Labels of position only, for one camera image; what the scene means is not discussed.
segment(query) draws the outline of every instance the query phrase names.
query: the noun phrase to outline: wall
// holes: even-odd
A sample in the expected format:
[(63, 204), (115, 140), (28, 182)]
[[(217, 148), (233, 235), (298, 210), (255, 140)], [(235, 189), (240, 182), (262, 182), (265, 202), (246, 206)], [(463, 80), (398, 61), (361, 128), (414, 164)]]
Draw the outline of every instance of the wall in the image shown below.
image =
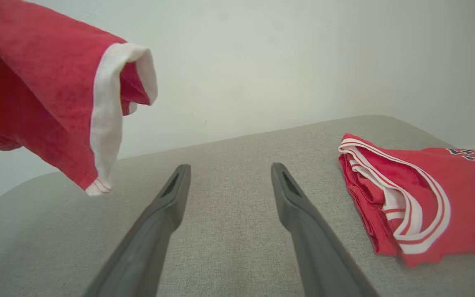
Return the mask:
[[(475, 1), (36, 2), (152, 50), (121, 158), (362, 114), (475, 148)], [(52, 170), (0, 152), (0, 194)]]

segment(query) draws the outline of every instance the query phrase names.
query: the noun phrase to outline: folded clothing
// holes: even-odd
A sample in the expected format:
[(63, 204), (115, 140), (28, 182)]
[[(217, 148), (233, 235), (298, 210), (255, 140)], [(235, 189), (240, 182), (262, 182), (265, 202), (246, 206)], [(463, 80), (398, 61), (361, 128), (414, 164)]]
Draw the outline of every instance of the folded clothing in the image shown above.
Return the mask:
[(36, 4), (0, 0), (0, 150), (24, 146), (87, 194), (107, 193), (122, 115), (156, 96), (149, 49)]
[(475, 252), (475, 150), (385, 150), (346, 134), (339, 151), (375, 253), (415, 267)]

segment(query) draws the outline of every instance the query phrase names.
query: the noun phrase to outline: gray fabric surface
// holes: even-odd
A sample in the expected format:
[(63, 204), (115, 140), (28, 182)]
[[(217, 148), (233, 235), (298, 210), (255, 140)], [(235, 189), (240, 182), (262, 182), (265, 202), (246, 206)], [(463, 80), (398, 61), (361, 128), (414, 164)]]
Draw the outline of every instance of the gray fabric surface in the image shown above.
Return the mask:
[(337, 161), (347, 132), (388, 149), (449, 147), (394, 118), (362, 116), (121, 160), (108, 196), (86, 197), (61, 173), (37, 177), (0, 197), (0, 296), (80, 295), (181, 163), (192, 165), (190, 195), (158, 293), (302, 295), (272, 162), (289, 168), (381, 295), (475, 295), (475, 255), (409, 269), (373, 253)]

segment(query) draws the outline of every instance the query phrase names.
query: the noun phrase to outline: white backdrop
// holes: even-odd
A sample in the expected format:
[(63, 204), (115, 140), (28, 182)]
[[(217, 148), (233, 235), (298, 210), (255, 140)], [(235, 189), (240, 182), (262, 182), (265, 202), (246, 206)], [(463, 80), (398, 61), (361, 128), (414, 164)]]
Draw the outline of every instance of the white backdrop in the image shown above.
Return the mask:
[[(36, 2), (152, 50), (121, 158), (362, 114), (475, 148), (475, 1)], [(0, 195), (53, 170), (0, 152)]]

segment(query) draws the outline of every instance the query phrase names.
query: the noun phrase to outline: folded red jersey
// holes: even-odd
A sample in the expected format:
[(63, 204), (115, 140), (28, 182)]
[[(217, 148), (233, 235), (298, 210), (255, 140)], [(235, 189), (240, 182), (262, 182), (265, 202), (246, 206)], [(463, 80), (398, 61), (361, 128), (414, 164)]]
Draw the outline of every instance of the folded red jersey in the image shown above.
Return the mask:
[(415, 267), (475, 252), (475, 150), (385, 150), (346, 134), (339, 151), (375, 253)]

